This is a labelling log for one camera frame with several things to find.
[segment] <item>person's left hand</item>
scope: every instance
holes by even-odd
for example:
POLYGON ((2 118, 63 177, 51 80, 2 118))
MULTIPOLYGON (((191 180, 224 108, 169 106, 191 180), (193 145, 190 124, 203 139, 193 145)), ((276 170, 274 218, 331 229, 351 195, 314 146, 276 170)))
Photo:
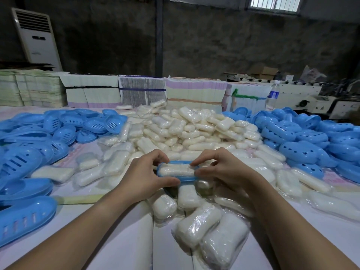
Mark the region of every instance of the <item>person's left hand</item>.
POLYGON ((124 194, 129 195, 132 203, 137 203, 150 198, 161 188, 179 185, 178 178, 155 175, 152 166, 161 162, 168 163, 169 158, 159 149, 135 158, 114 191, 121 189, 124 194))

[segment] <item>window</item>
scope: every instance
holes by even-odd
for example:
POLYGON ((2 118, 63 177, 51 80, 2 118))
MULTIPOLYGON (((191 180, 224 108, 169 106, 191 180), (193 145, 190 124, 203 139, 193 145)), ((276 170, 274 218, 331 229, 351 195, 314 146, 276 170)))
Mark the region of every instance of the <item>window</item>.
POLYGON ((249 8, 296 13, 300 0, 250 0, 249 8))

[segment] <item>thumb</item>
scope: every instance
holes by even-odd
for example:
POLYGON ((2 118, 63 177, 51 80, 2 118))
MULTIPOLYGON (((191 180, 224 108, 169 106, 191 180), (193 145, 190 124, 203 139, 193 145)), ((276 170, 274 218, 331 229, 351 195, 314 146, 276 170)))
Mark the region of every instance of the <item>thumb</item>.
POLYGON ((205 167, 205 168, 198 168, 197 170, 195 170, 195 175, 197 177, 216 177, 215 173, 216 173, 216 166, 210 166, 210 167, 205 167))
POLYGON ((175 177, 159 177, 158 184, 159 184, 159 188, 167 188, 170 186, 180 185, 180 180, 175 177))

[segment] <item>plastic bottle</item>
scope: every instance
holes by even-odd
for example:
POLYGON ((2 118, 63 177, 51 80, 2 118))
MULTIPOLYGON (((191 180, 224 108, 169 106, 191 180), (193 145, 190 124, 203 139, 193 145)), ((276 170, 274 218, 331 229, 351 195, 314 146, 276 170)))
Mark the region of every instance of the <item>plastic bottle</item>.
POLYGON ((276 100, 278 99, 280 93, 280 81, 274 81, 274 84, 271 86, 270 94, 268 95, 265 101, 265 109, 267 111, 272 111, 275 109, 276 100))

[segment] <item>hand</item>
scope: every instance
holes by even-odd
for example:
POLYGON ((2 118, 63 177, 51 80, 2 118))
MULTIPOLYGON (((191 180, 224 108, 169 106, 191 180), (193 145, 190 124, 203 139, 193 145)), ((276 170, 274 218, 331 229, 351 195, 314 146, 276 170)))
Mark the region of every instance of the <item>hand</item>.
POLYGON ((207 160, 215 159, 210 167, 199 168, 195 171, 197 177, 217 177, 234 188, 244 187, 259 173, 245 165, 225 148, 204 150, 190 165, 197 166, 207 160))
POLYGON ((132 203, 137 203, 150 198, 161 188, 179 185, 178 178, 155 175, 152 166, 157 166, 161 162, 168 163, 169 158, 159 149, 135 158, 114 190, 121 189, 123 194, 129 195, 132 203))

